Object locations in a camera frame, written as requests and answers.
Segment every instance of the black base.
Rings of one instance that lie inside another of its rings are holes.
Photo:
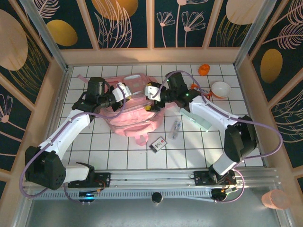
[[[69,188],[108,188],[109,185],[110,173],[95,173],[93,181],[73,181],[68,183]]]
[[[212,189],[212,197],[211,199],[217,201],[223,201],[226,199],[226,193],[221,191],[221,188],[213,188]]]
[[[196,186],[237,184],[235,173],[232,170],[230,170],[227,175],[219,179],[217,183],[210,177],[208,170],[195,171],[194,179]]]

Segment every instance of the cable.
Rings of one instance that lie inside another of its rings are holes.
[[[190,75],[188,72],[185,72],[185,71],[182,71],[182,70],[177,70],[177,71],[174,71],[174,72],[170,72],[170,73],[166,76],[165,80],[163,81],[163,83],[162,83],[161,86],[159,87],[159,90],[158,90],[157,93],[153,96],[153,98],[155,98],[155,97],[158,95],[158,93],[160,93],[162,87],[164,86],[165,81],[168,80],[168,78],[170,78],[171,75],[173,75],[173,74],[176,73],[176,72],[184,73],[184,74],[186,74],[187,76],[189,76],[190,78],[192,78],[192,80],[198,85],[198,89],[200,90],[201,94],[203,94],[203,90],[202,90],[201,86],[199,85],[199,83],[196,81],[196,79],[195,79],[192,75]],[[246,157],[246,158],[244,158],[244,160],[251,159],[251,158],[256,158],[256,157],[267,157],[267,156],[273,155],[273,154],[275,154],[275,153],[282,147],[282,144],[283,144],[283,137],[282,137],[281,133],[280,133],[277,129],[275,129],[275,128],[269,126],[269,125],[259,123],[259,122],[246,121],[246,120],[243,120],[243,119],[238,119],[238,118],[230,117],[229,115],[223,113],[222,111],[218,110],[218,109],[215,108],[214,106],[209,105],[209,103],[207,102],[207,99],[205,98],[205,96],[204,96],[204,95],[201,95],[201,96],[202,96],[202,99],[203,99],[203,101],[205,102],[206,105],[208,105],[211,109],[213,109],[213,110],[216,111],[217,113],[221,114],[222,116],[224,116],[224,117],[226,117],[226,118],[229,118],[229,119],[231,119],[231,120],[233,120],[233,121],[237,121],[237,122],[241,122],[241,123],[246,123],[246,124],[254,124],[254,125],[257,125],[257,126],[261,126],[261,127],[264,127],[264,128],[270,129],[270,130],[273,130],[273,131],[279,136],[279,139],[280,139],[279,144],[278,144],[278,146],[277,146],[274,150],[272,150],[272,151],[269,152],[269,153],[263,154],[263,155],[255,155],[255,156]]]
[[[244,177],[243,177],[243,175],[242,175],[238,170],[233,169],[233,171],[235,171],[236,173],[238,173],[238,174],[240,175],[241,179],[242,179],[242,182],[243,182],[242,190],[241,190],[240,194],[239,194],[236,198],[234,198],[234,199],[232,199],[232,200],[228,200],[228,201],[220,201],[220,203],[235,202],[235,201],[238,200],[238,199],[243,195],[243,193],[244,193],[244,187],[245,187]]]
[[[42,154],[42,152],[44,152],[48,147],[50,147],[54,141],[61,135],[61,133],[66,129],[66,127],[73,121],[75,120],[77,117],[81,116],[81,115],[84,115],[84,114],[89,114],[89,115],[93,115],[95,117],[101,117],[101,118],[104,118],[104,119],[114,119],[118,116],[120,116],[120,114],[123,112],[124,108],[125,108],[125,104],[126,104],[126,97],[125,97],[125,94],[123,92],[123,90],[121,89],[121,87],[119,85],[117,85],[117,87],[120,89],[120,91],[122,92],[122,96],[123,96],[123,105],[121,107],[121,110],[120,112],[115,115],[115,116],[112,116],[112,117],[107,117],[107,116],[103,116],[103,115],[100,115],[100,114],[97,114],[97,113],[90,113],[90,112],[83,112],[83,113],[79,113],[79,114],[76,114],[75,116],[73,116],[71,118],[70,121],[68,121],[59,131],[58,133],[51,139],[50,143],[48,143],[45,147],[41,148],[40,151],[38,153],[36,153],[31,159],[30,161],[25,165],[21,175],[20,175],[20,179],[19,179],[19,189],[20,189],[20,192],[23,196],[25,197],[28,197],[28,198],[35,198],[39,195],[41,195],[42,193],[44,193],[47,188],[44,188],[41,192],[37,193],[37,194],[34,194],[34,195],[30,195],[30,194],[27,194],[24,189],[23,189],[23,178],[24,178],[24,175],[27,171],[27,169],[29,168],[29,166],[36,160],[36,158]]]
[[[70,201],[72,201],[72,202],[75,202],[75,203],[79,203],[79,204],[84,205],[84,202],[80,202],[79,200],[74,200],[71,196],[68,195],[67,190],[66,190],[66,185],[67,185],[67,184],[68,184],[68,183],[64,183],[64,184],[63,184],[63,189],[64,189],[64,194],[65,194],[65,196],[66,196]]]

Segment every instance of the white robotic arm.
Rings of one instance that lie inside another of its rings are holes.
[[[94,116],[87,112],[99,113],[100,108],[115,106],[115,109],[123,104],[123,94],[129,97],[131,92],[128,87],[118,83],[119,88],[111,87],[104,93],[104,79],[92,78],[88,84],[88,91],[83,93],[80,99],[72,107],[72,111],[64,123],[37,148],[29,147],[26,150],[26,163],[40,151],[49,145],[43,153],[26,170],[26,179],[56,190],[63,183],[73,181],[87,181],[94,174],[94,167],[85,163],[76,165],[62,165],[62,158],[67,148],[76,139],[78,134],[89,125]]]
[[[203,99],[199,91],[188,90],[180,72],[172,74],[167,81],[169,89],[153,82],[147,85],[145,94],[148,99],[154,100],[150,109],[158,111],[165,103],[175,102],[182,113],[202,119],[223,134],[224,152],[209,168],[214,182],[218,182],[256,148],[257,137],[254,127],[251,124],[239,123],[235,120],[239,119],[239,116],[224,111],[206,98]],[[251,121],[248,116],[242,119]]]

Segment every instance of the white tile floor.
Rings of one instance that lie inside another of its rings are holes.
[[[204,89],[216,81],[224,81],[232,87],[232,93],[226,99],[212,98],[212,101],[222,109],[243,116],[247,109],[243,100],[239,82],[232,65],[210,65],[207,76],[199,76],[200,65],[119,65],[119,66],[81,66],[74,67],[68,92],[64,101],[60,123],[68,116],[74,102],[78,100],[86,86],[76,78],[81,74],[86,78],[114,77],[132,73],[147,73],[161,82],[165,75],[174,70],[183,70],[195,76]],[[193,83],[189,77],[184,77],[188,87]],[[63,157],[63,163],[74,164],[77,161],[93,165],[97,170],[105,169],[165,169],[165,168],[199,168],[209,167],[223,152],[222,134],[212,127],[209,132],[201,131],[186,118],[181,117],[178,107],[165,110],[163,124],[149,133],[147,145],[137,145],[134,138],[127,138],[111,132],[103,119],[95,119],[75,139]],[[168,133],[176,119],[181,119],[183,125],[177,140],[168,138]],[[148,147],[160,136],[168,142],[167,146],[154,153]],[[256,149],[251,155],[259,154]],[[241,166],[263,166],[261,158],[249,159]]]

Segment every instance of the white bowl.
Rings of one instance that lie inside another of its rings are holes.
[[[226,98],[231,93],[231,87],[222,81],[214,82],[212,85],[212,93],[217,98]]]

